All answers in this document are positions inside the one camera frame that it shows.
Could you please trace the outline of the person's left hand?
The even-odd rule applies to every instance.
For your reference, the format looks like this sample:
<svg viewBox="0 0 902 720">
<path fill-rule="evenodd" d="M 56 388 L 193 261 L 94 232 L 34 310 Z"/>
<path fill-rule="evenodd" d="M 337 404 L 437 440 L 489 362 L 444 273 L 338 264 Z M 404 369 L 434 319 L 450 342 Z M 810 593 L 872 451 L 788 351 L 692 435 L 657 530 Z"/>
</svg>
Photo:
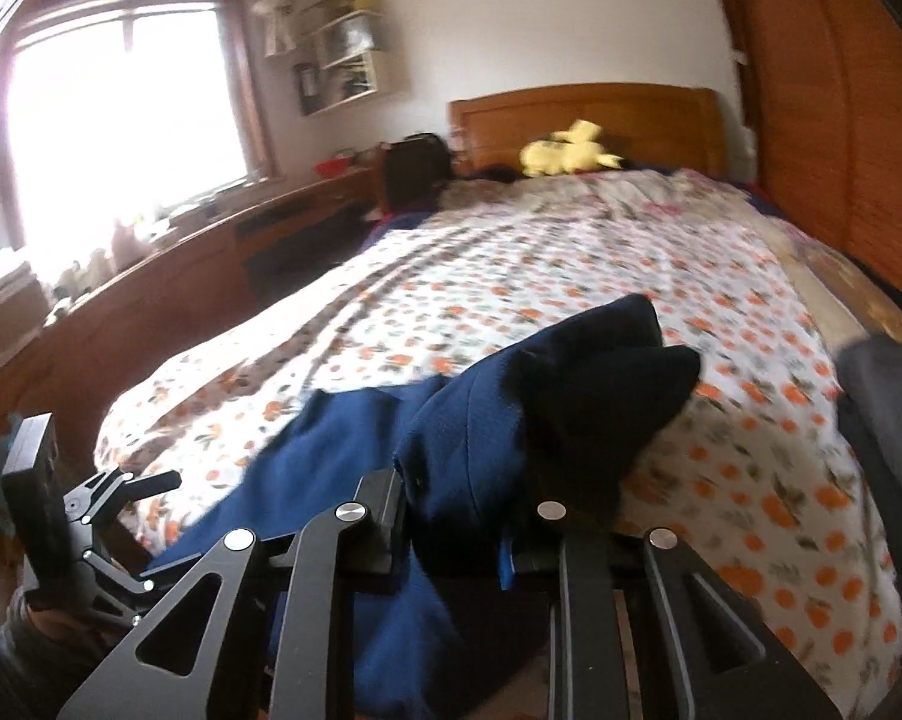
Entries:
<svg viewBox="0 0 902 720">
<path fill-rule="evenodd" d="M 33 610 L 18 589 L 11 597 L 0 634 L 28 653 L 73 653 L 103 660 L 124 639 L 122 631 L 99 628 L 64 610 Z"/>
</svg>

